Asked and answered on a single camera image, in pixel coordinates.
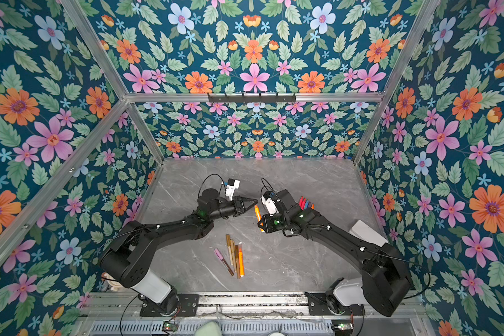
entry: robotic arm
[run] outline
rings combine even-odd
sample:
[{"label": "robotic arm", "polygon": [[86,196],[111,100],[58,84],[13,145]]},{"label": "robotic arm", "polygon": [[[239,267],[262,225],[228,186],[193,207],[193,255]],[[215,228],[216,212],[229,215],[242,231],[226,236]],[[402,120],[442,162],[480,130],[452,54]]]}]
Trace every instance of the robotic arm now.
[{"label": "robotic arm", "polygon": [[392,315],[412,286],[407,265],[397,260],[402,256],[396,248],[386,242],[378,246],[359,239],[333,225],[318,211],[310,208],[302,210],[287,190],[266,192],[262,202],[269,211],[258,222],[258,227],[263,231],[271,233],[283,230],[286,237],[301,235],[317,241],[360,271],[362,279],[358,280],[358,288],[354,282],[338,281],[327,293],[331,310],[339,312],[339,302],[347,302],[342,294],[351,292],[355,297],[358,296],[354,294],[357,289],[363,292],[363,299],[379,313]]},{"label": "robotic arm", "polygon": [[204,190],[196,210],[181,220],[150,225],[127,223],[105,250],[99,265],[124,287],[141,293],[140,298],[161,314],[171,315],[177,307],[177,291],[150,268],[155,251],[183,240],[203,238],[213,229],[215,219],[240,216],[257,204],[256,199],[233,196],[234,189],[230,200],[220,197],[215,189]]}]

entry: floral wallpaper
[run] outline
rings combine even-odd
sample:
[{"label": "floral wallpaper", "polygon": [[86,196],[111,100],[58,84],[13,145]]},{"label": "floral wallpaper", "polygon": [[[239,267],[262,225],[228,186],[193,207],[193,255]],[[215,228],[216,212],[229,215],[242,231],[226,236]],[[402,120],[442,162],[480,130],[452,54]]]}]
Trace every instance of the floral wallpaper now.
[{"label": "floral wallpaper", "polygon": [[0,1],[0,233],[115,100],[59,4]]},{"label": "floral wallpaper", "polygon": [[504,335],[504,0],[439,7],[410,66],[362,177],[438,334]]},{"label": "floral wallpaper", "polygon": [[421,4],[119,0],[90,20],[131,92],[374,92]]},{"label": "floral wallpaper", "polygon": [[139,110],[167,157],[351,158],[375,106],[192,102],[145,103]]},{"label": "floral wallpaper", "polygon": [[0,268],[0,334],[72,332],[90,292],[103,288],[103,242],[135,218],[155,170],[124,113]]}]

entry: table surface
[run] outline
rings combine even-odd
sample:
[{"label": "table surface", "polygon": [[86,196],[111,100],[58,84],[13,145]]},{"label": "table surface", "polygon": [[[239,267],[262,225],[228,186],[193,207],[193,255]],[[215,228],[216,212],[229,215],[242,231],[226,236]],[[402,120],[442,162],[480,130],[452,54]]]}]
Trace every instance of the table surface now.
[{"label": "table surface", "polygon": [[[204,178],[217,173],[241,185],[235,195],[259,198],[261,178],[275,190],[287,189],[298,201],[305,196],[330,222],[348,231],[357,220],[384,235],[358,172],[350,160],[167,160],[142,221],[166,223],[189,215],[197,207]],[[219,188],[212,176],[204,188]],[[230,276],[215,256],[218,248],[229,263],[226,234],[242,244],[245,276]],[[240,217],[215,221],[200,240],[183,241],[158,250],[151,268],[180,292],[185,291],[314,291],[326,290],[338,278],[358,272],[328,248],[298,236],[262,233],[253,210]]]}]

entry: light green object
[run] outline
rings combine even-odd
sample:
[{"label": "light green object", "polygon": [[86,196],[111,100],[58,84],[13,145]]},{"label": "light green object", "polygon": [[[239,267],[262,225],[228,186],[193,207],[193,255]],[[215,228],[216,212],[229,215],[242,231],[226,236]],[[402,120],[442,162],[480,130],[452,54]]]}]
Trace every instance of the light green object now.
[{"label": "light green object", "polygon": [[215,321],[211,321],[199,327],[194,336],[222,336],[222,332],[218,324]]}]

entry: purple marker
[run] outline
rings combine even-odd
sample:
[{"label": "purple marker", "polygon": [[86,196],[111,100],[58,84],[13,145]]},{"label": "purple marker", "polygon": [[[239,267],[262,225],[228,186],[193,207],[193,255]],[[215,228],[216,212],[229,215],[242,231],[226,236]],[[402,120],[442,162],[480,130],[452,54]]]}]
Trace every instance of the purple marker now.
[{"label": "purple marker", "polygon": [[226,265],[226,268],[228,269],[228,272],[233,276],[232,269],[229,268],[228,263],[226,262],[226,260],[224,260],[224,257],[222,256],[222,253],[217,248],[215,248],[215,254],[220,259],[220,261],[222,261],[224,263],[224,265]]}]

